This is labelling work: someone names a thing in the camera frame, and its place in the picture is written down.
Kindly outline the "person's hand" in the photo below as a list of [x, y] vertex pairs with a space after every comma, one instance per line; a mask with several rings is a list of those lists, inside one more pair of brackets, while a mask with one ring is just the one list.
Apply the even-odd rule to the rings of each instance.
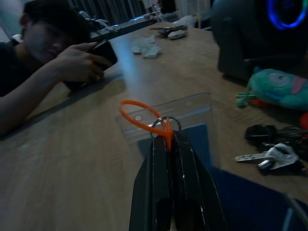
[[61, 81], [95, 82], [104, 76], [99, 65], [111, 67], [111, 63], [104, 57], [88, 52], [95, 45], [95, 42], [72, 45], [54, 59]]

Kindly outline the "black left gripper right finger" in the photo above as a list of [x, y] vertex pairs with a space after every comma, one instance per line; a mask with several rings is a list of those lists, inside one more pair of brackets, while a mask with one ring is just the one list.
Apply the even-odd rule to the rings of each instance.
[[214, 182], [181, 131], [172, 140], [175, 224], [179, 231], [225, 231]]

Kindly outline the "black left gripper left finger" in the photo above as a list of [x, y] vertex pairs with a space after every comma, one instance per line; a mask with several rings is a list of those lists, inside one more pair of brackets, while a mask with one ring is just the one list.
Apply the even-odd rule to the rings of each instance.
[[168, 231], [173, 208], [167, 145], [162, 136], [151, 142], [133, 186], [130, 231]]

